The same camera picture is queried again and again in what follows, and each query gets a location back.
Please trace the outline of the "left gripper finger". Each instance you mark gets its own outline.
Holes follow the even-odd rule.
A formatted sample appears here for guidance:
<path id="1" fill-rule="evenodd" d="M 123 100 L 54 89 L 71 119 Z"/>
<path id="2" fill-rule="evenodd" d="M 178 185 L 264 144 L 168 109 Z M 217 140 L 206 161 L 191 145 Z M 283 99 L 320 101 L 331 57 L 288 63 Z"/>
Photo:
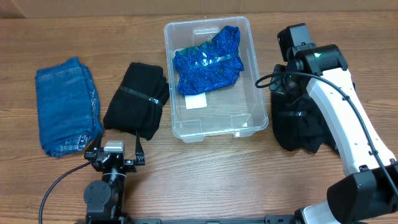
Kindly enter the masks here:
<path id="1" fill-rule="evenodd" d="M 135 149 L 135 155 L 136 157 L 144 157 L 144 151 L 142 148 L 142 144 L 140 141 L 140 136 L 139 136 L 139 132 L 136 132 L 136 149 Z"/>
<path id="2" fill-rule="evenodd" d="M 101 141 L 102 141 L 103 134 L 98 133 L 94 140 L 90 141 L 88 145 L 85 147 L 85 152 L 94 152 L 96 148 L 101 147 Z"/>

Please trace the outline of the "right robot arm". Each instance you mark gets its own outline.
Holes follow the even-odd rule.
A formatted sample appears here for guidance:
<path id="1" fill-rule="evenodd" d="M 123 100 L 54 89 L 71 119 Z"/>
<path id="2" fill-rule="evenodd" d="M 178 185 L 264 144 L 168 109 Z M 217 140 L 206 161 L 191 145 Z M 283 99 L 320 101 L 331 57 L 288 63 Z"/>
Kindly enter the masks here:
<path id="1" fill-rule="evenodd" d="M 298 209 L 292 223 L 360 223 L 397 211 L 397 159 L 381 141 L 356 94 L 341 50 L 317 46 L 305 24 L 278 33 L 284 63 L 271 75 L 272 128 L 286 150 L 341 158 L 344 178 L 326 199 Z"/>

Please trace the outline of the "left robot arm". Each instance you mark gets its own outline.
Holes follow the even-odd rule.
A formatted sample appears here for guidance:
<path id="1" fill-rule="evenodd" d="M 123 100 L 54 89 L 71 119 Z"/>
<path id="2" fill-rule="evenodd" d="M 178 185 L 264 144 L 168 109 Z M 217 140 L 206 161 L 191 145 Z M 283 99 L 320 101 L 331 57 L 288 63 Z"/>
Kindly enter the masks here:
<path id="1" fill-rule="evenodd" d="M 83 194 L 86 203 L 86 223 L 132 223 L 123 211 L 127 173 L 136 172 L 145 162 L 139 133 L 136 133 L 134 159 L 125 158 L 123 141 L 108 141 L 101 145 L 103 135 L 98 134 L 85 149 L 84 158 L 95 171 L 102 173 L 101 180 L 90 183 Z"/>

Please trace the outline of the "blue sparkly garment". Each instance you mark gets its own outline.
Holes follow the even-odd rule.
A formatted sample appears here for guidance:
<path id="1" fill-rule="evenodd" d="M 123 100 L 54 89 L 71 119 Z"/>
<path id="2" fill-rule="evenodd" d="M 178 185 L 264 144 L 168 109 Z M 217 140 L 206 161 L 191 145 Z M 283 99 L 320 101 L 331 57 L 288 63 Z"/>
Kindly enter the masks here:
<path id="1" fill-rule="evenodd" d="M 224 26 L 210 41 L 175 53 L 178 92 L 199 95 L 236 83 L 244 64 L 239 56 L 241 33 L 236 26 Z"/>

